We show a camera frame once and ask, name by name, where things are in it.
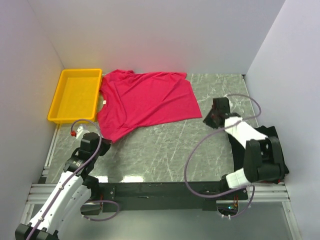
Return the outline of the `red t shirt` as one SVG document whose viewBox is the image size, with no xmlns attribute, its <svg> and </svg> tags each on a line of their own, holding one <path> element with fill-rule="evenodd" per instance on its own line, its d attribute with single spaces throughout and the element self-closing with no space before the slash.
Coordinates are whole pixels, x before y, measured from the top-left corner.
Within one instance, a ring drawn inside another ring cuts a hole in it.
<svg viewBox="0 0 320 240">
<path fill-rule="evenodd" d="M 114 70 L 102 78 L 105 100 L 97 113 L 105 139 L 117 142 L 137 128 L 201 118 L 185 72 Z"/>
</svg>

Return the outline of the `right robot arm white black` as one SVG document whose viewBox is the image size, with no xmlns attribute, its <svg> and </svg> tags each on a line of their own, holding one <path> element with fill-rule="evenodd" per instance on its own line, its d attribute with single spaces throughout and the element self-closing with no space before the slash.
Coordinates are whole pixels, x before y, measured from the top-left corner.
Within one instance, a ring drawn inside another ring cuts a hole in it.
<svg viewBox="0 0 320 240">
<path fill-rule="evenodd" d="M 226 132 L 231 145 L 234 171 L 220 180 L 222 198 L 230 200 L 238 188 L 252 183 L 277 184 L 289 174 L 276 128 L 250 126 L 238 113 L 231 112 L 227 97 L 213 98 L 203 122 Z"/>
</svg>

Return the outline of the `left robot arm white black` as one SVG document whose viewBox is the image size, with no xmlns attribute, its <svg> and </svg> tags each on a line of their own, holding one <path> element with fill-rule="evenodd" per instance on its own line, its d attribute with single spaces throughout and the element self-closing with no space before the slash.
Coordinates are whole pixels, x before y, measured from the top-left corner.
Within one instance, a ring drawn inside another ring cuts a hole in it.
<svg viewBox="0 0 320 240">
<path fill-rule="evenodd" d="M 15 230 L 17 240 L 61 240 L 71 220 L 86 201 L 100 197 L 99 180 L 90 176 L 98 157 L 104 156 L 111 141 L 94 132 L 85 133 L 54 190 L 34 217 Z"/>
</svg>

